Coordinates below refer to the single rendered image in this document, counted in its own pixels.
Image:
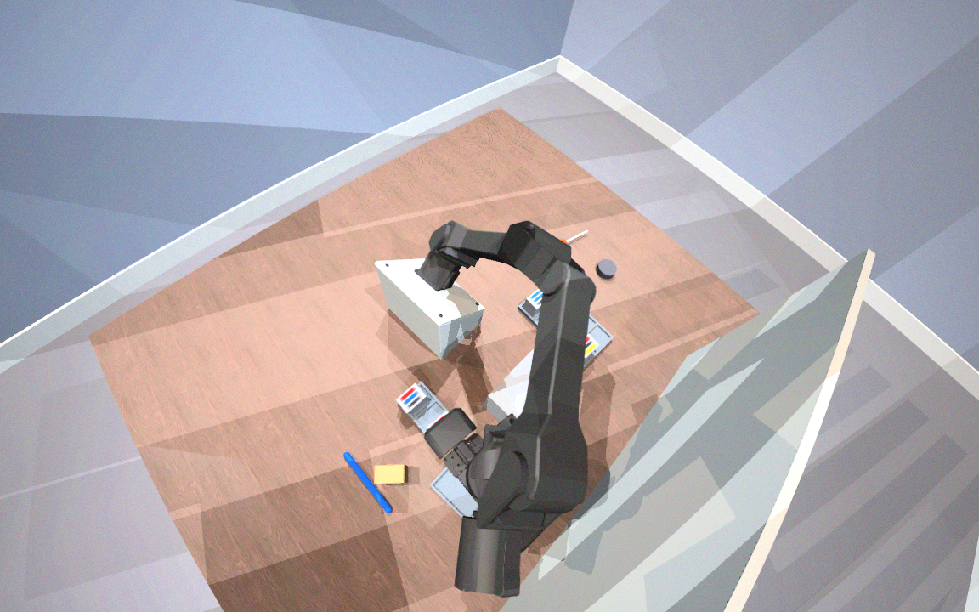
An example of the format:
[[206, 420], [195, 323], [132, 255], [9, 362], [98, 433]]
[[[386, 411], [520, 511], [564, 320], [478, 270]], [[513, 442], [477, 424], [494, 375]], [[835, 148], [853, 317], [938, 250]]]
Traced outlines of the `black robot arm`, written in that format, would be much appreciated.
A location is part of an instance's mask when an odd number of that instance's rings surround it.
[[413, 270], [437, 292], [451, 289], [461, 266], [486, 258], [519, 269], [541, 291], [522, 413], [486, 423], [483, 448], [467, 465], [478, 511], [461, 518], [454, 586], [462, 592], [519, 596], [522, 530], [546, 530], [586, 499], [579, 405], [596, 284], [571, 249], [531, 221], [498, 232], [451, 220], [432, 233], [430, 252]]

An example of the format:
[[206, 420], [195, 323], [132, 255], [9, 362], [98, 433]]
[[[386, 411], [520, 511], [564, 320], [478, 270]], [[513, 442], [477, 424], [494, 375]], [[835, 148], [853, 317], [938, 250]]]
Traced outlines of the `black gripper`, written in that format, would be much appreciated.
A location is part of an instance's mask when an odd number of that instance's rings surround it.
[[[466, 435], [473, 433], [475, 429], [477, 426], [474, 425], [473, 421], [470, 421], [467, 414], [463, 413], [461, 408], [454, 408], [450, 413], [440, 418], [440, 421], [433, 423], [430, 428], [425, 430], [424, 440], [428, 442], [430, 448], [439, 458], [445, 456], [452, 449], [451, 453], [444, 458], [443, 463], [450, 470], [452, 477], [457, 478], [462, 485], [465, 485], [469, 495], [473, 496], [478, 504], [477, 497], [467, 488], [467, 465], [483, 448], [484, 440], [476, 433], [469, 435], [465, 440]], [[543, 531], [522, 530], [521, 553]]]

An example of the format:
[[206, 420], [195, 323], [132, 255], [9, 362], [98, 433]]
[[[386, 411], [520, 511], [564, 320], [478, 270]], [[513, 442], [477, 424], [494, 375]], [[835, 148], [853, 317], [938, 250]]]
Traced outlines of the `blue rod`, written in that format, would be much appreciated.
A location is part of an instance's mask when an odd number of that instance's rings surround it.
[[378, 501], [378, 503], [380, 503], [382, 505], [383, 510], [385, 510], [386, 513], [391, 513], [392, 512], [391, 505], [389, 505], [386, 502], [386, 500], [384, 499], [383, 495], [380, 495], [380, 492], [378, 492], [376, 486], [371, 483], [371, 481], [369, 480], [368, 476], [365, 475], [364, 470], [361, 470], [361, 468], [359, 467], [359, 464], [356, 462], [356, 460], [354, 460], [350, 456], [350, 454], [348, 452], [343, 453], [343, 458], [345, 458], [345, 460], [348, 462], [349, 466], [356, 472], [356, 475], [358, 475], [358, 477], [362, 481], [364, 481], [364, 484], [366, 485], [366, 487], [368, 487], [368, 490], [376, 498], [376, 500]]

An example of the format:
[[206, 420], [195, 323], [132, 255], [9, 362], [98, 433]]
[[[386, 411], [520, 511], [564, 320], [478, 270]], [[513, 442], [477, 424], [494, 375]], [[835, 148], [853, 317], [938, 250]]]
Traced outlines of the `grey short cylinder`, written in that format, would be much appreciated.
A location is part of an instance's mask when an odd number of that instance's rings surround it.
[[604, 279], [613, 279], [615, 271], [617, 271], [617, 268], [615, 268], [613, 260], [603, 259], [596, 266], [596, 274]]

